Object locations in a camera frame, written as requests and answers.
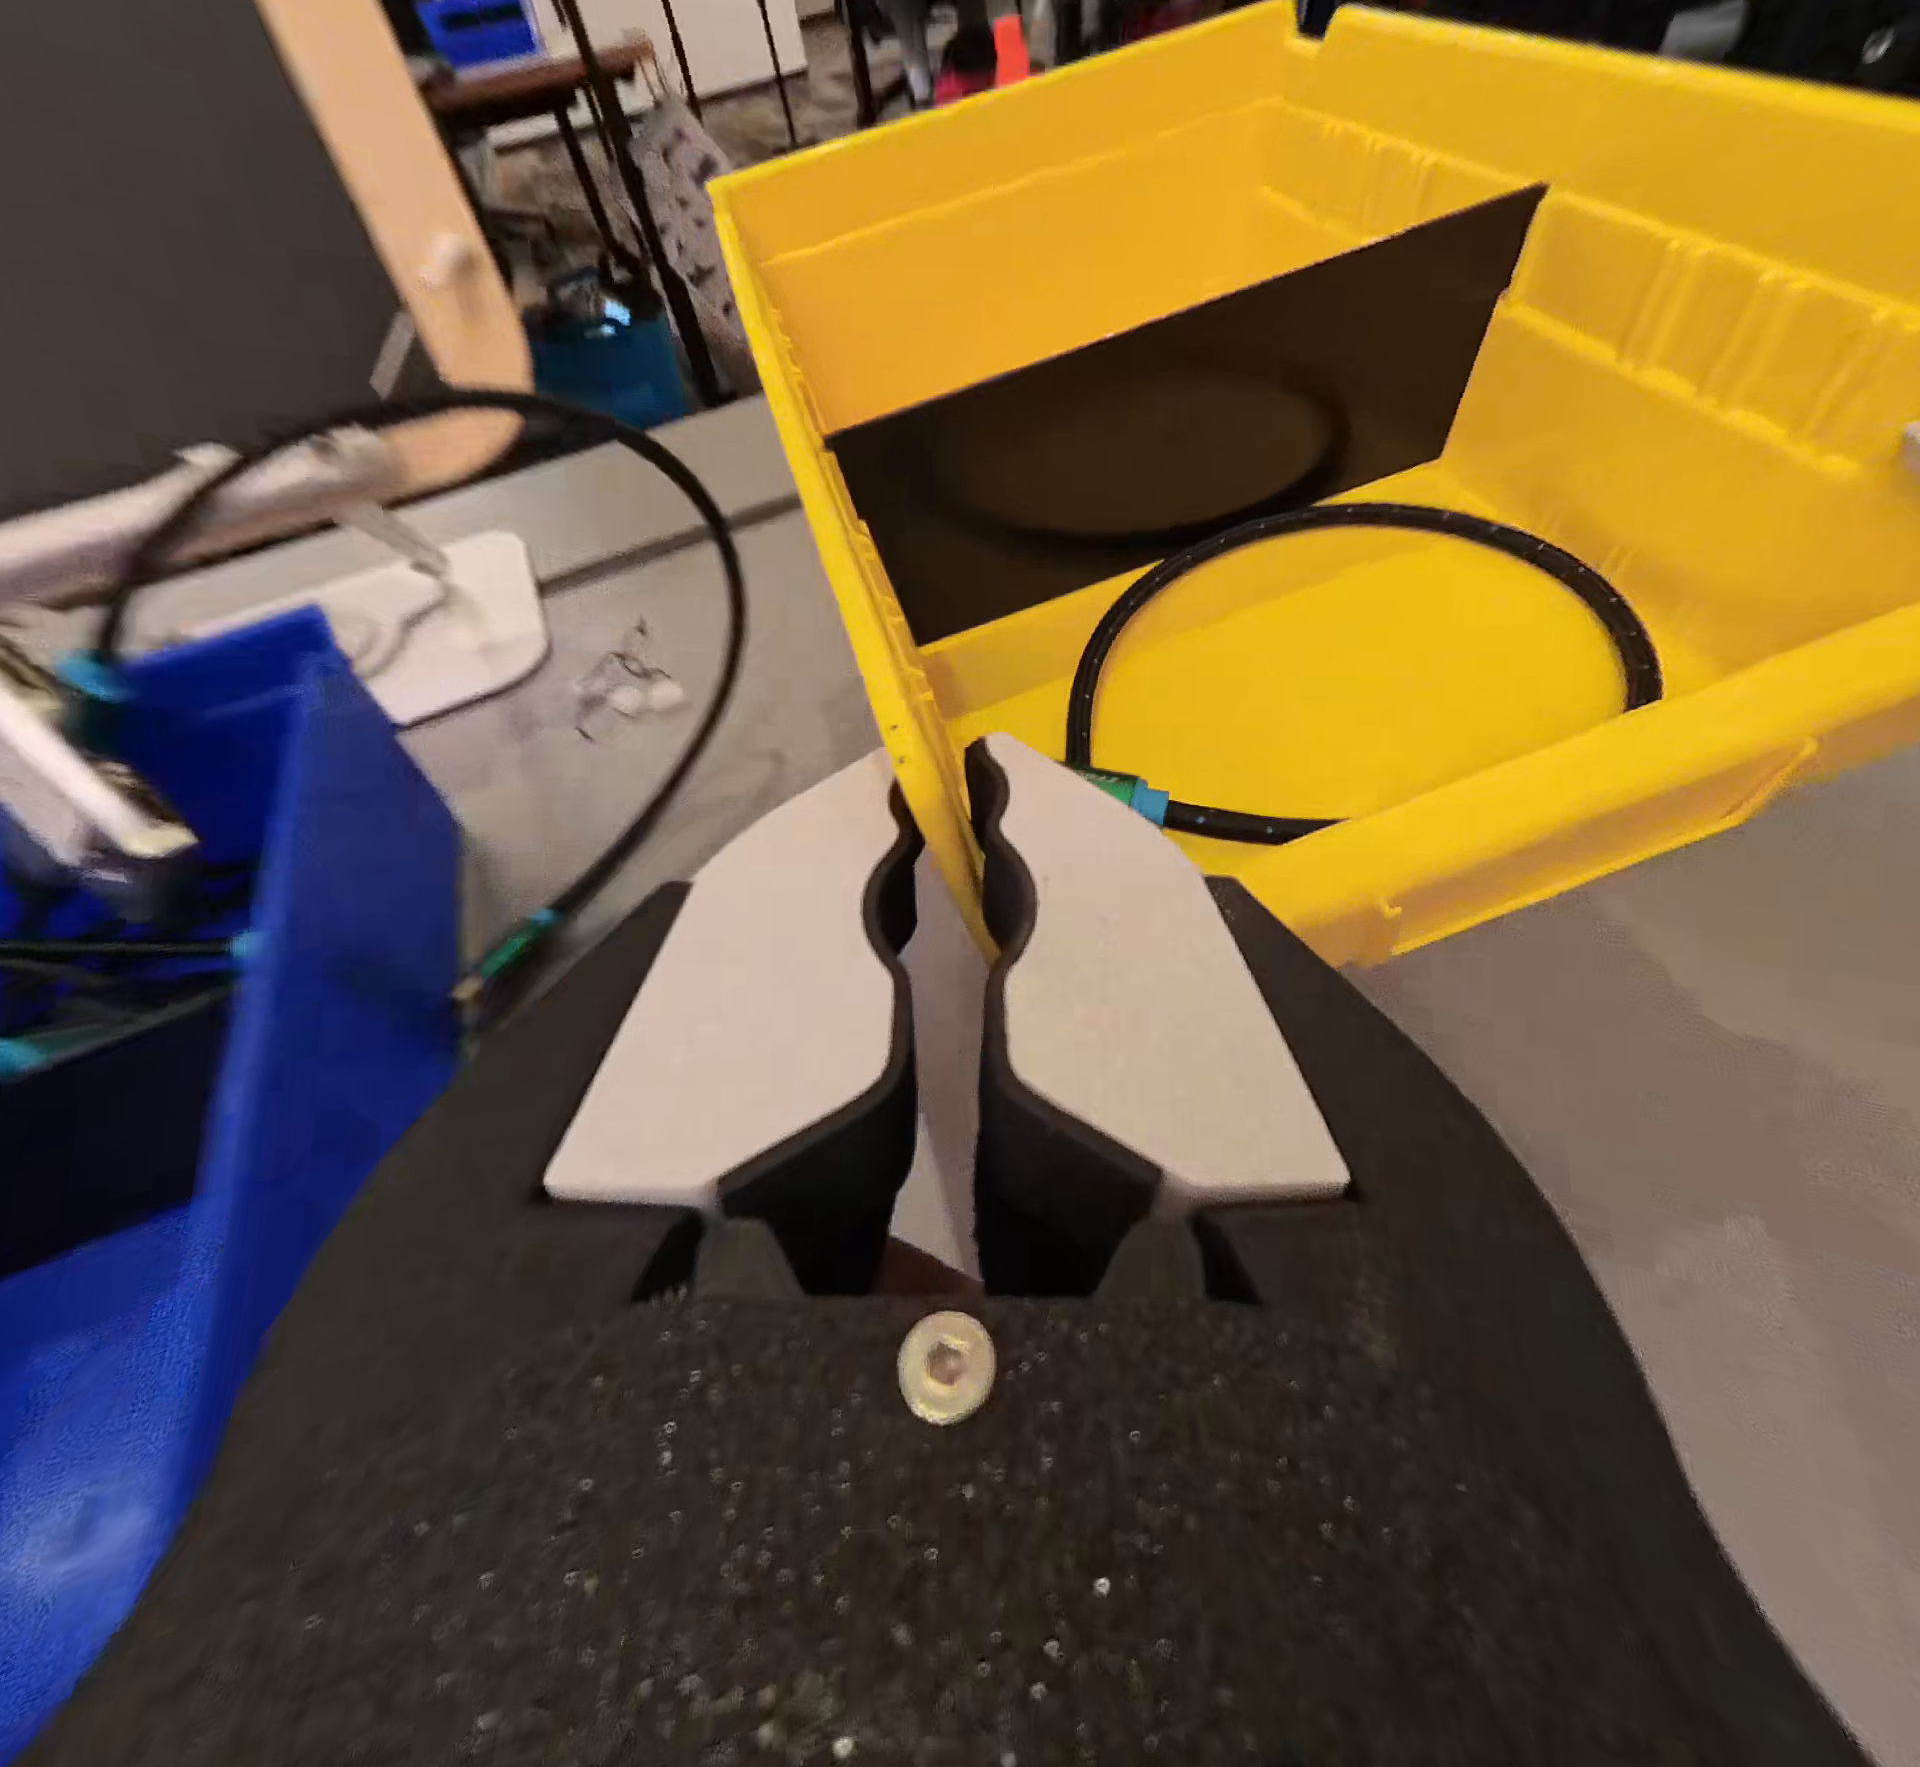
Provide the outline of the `grey desk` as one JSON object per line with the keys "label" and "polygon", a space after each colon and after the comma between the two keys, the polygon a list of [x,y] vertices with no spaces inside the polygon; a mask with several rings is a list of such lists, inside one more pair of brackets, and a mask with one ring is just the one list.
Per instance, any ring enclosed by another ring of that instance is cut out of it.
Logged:
{"label": "grey desk", "polygon": [[1229,904],[1359,1205],[1224,1227],[1222,1297],[980,1305],[940,1431],[904,1299],[742,1285],[534,1153],[655,961],[636,912],[351,1202],[206,1494],[23,1762],[1867,1762],[1812,1584],[1688,1477],[1755,1428],[1763,1207],[1864,1106],[1597,938],[1469,947],[1443,1065]]}

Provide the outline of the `blue bag cart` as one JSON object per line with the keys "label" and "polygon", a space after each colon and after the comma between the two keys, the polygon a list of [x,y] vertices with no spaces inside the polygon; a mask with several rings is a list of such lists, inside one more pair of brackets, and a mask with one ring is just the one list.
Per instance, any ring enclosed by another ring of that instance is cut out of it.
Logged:
{"label": "blue bag cart", "polygon": [[652,285],[577,267],[520,315],[534,388],[652,431],[697,411],[665,302]]}

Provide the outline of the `black bin divider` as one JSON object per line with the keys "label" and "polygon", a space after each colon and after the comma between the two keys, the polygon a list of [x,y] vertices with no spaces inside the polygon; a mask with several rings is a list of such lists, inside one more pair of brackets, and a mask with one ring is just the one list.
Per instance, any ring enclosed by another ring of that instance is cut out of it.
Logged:
{"label": "black bin divider", "polygon": [[1435,460],[1546,184],[828,440],[914,640]]}

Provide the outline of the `yellow plastic bin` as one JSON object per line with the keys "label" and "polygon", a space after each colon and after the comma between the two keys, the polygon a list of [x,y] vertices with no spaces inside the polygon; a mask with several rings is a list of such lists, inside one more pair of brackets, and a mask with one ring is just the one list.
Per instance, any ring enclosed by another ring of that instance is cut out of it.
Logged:
{"label": "yellow plastic bin", "polygon": [[1648,625],[1621,715],[1597,619],[1389,530],[1278,541],[1130,627],[1098,764],[1338,819],[1198,846],[1336,965],[1706,838],[1916,744],[1916,100],[1275,0],[713,184],[743,329],[902,792],[960,894],[962,750],[1059,755],[1123,585],[920,622],[830,436],[1546,188],[1437,458],[1363,503],[1516,524]]}

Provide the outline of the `small white clip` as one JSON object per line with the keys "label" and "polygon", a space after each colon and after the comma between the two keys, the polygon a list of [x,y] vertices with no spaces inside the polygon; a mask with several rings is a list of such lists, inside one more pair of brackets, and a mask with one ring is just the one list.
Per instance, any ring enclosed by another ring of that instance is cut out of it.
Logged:
{"label": "small white clip", "polygon": [[637,722],[684,707],[684,686],[658,658],[646,621],[629,625],[574,684],[574,731],[592,742],[605,725]]}

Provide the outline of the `white stand bar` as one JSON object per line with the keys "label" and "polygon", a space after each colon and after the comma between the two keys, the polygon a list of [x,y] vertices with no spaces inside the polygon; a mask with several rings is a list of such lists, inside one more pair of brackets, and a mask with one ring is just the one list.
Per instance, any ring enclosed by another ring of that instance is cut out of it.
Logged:
{"label": "white stand bar", "polygon": [[382,431],[349,423],[254,460],[221,444],[184,448],[136,485],[4,519],[2,602],[102,601],[136,546],[228,468],[235,476],[170,546],[164,570],[325,524],[340,506],[402,504],[469,481],[508,451],[520,427],[500,408],[457,408]]}

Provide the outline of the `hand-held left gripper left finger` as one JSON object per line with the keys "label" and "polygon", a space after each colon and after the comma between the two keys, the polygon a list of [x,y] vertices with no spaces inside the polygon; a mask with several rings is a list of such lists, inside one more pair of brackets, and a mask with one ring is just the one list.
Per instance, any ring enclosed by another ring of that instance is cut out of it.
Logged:
{"label": "hand-held left gripper left finger", "polygon": [[765,1224],[798,1285],[880,1274],[919,1140],[902,955],[923,836],[873,750],[661,901],[661,947],[543,1174],[556,1202]]}

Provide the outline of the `small blue bin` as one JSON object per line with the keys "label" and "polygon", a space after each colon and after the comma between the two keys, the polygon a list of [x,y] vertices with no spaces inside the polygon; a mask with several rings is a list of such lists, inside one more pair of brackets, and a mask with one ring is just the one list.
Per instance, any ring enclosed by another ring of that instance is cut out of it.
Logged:
{"label": "small blue bin", "polygon": [[430,50],[457,72],[544,52],[530,0],[420,0],[418,14]]}

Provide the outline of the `blue plastic bin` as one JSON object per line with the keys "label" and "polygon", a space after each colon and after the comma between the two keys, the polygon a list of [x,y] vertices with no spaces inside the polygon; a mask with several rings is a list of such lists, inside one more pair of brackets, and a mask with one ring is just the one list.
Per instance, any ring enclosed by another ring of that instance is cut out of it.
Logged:
{"label": "blue plastic bin", "polygon": [[228,985],[24,1065],[4,1040],[2,1749],[131,1613],[239,1385],[452,1077],[461,832],[317,610],[122,672],[119,746],[205,840]]}

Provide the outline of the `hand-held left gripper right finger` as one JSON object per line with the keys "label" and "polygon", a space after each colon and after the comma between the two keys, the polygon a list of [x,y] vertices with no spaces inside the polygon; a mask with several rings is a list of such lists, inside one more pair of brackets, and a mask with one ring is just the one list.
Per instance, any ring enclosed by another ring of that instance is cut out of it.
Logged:
{"label": "hand-held left gripper right finger", "polygon": [[987,1287],[1087,1294],[1151,1221],[1348,1195],[1204,870],[1120,784],[1008,733],[963,770],[997,945],[973,1155]]}

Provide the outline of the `wooden panel frame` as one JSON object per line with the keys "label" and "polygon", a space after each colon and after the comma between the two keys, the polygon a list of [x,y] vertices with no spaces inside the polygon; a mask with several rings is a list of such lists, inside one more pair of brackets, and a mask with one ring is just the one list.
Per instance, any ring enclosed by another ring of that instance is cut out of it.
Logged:
{"label": "wooden panel frame", "polygon": [[435,377],[457,390],[525,390],[531,353],[515,300],[384,3],[252,7]]}

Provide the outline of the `dark grey panel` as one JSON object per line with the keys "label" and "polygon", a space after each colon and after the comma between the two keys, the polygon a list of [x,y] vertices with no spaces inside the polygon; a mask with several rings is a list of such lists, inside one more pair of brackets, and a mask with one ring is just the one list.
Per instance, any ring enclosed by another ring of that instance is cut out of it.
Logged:
{"label": "dark grey panel", "polygon": [[2,508],[378,399],[396,285],[252,0],[2,0]]}

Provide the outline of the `orange traffic cone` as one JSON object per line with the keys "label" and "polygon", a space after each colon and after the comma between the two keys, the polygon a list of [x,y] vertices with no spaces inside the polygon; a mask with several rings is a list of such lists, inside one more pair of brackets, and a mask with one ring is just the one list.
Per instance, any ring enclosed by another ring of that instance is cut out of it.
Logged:
{"label": "orange traffic cone", "polygon": [[1016,85],[1034,75],[1020,12],[985,23],[960,25],[933,75],[930,103],[937,108]]}

